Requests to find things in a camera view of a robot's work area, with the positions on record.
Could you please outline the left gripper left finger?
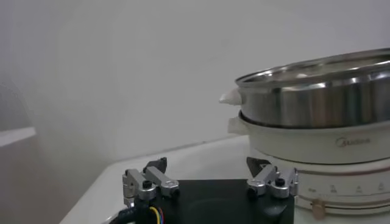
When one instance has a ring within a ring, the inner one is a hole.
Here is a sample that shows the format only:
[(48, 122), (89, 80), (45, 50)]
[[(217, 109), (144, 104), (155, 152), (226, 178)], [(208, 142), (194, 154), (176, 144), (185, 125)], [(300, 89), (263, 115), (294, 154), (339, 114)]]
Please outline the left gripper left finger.
[(154, 201), (158, 196), (177, 199), (180, 184), (165, 175), (168, 160), (162, 157), (149, 161), (141, 170), (127, 169), (122, 175), (123, 201), (127, 207), (135, 206), (135, 201), (143, 203)]

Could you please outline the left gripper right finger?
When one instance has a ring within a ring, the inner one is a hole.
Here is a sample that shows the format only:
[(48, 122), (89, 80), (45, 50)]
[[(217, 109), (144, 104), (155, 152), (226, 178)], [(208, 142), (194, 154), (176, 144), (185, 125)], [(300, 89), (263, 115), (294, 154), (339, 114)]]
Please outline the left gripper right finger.
[(252, 178), (247, 180), (247, 195), (250, 199), (256, 200), (267, 193), (278, 199), (297, 196), (297, 169), (279, 169), (266, 159), (252, 157), (247, 157), (246, 163), (252, 175)]

